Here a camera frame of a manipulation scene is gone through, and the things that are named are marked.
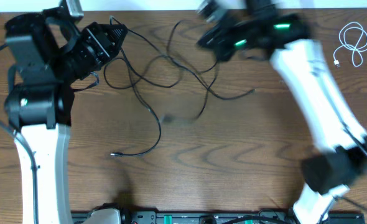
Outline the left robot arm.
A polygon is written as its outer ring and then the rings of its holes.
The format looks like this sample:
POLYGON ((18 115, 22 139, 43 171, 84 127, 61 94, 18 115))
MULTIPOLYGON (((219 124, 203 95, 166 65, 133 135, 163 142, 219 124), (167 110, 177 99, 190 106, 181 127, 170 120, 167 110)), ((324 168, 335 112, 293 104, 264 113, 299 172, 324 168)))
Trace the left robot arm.
POLYGON ((72 223, 67 149, 72 84, 116 58, 128 28, 92 22, 84 29, 78 1, 6 22, 5 42, 15 58, 4 102, 15 130, 22 177, 24 223, 72 223))

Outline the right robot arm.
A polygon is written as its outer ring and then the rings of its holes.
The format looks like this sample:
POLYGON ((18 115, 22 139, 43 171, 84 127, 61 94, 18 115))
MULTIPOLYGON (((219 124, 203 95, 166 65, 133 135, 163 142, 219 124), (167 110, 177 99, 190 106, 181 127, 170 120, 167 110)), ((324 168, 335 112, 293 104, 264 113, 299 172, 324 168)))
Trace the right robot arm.
POLYGON ((367 131, 358 122, 325 61, 323 48, 298 14, 283 14, 271 1, 246 1, 242 20, 218 1, 203 1, 199 14, 213 27, 198 41, 217 61, 260 49, 285 81, 307 122, 319 154, 304 159, 304 188, 292 223, 323 223, 335 202, 367 170, 367 131))

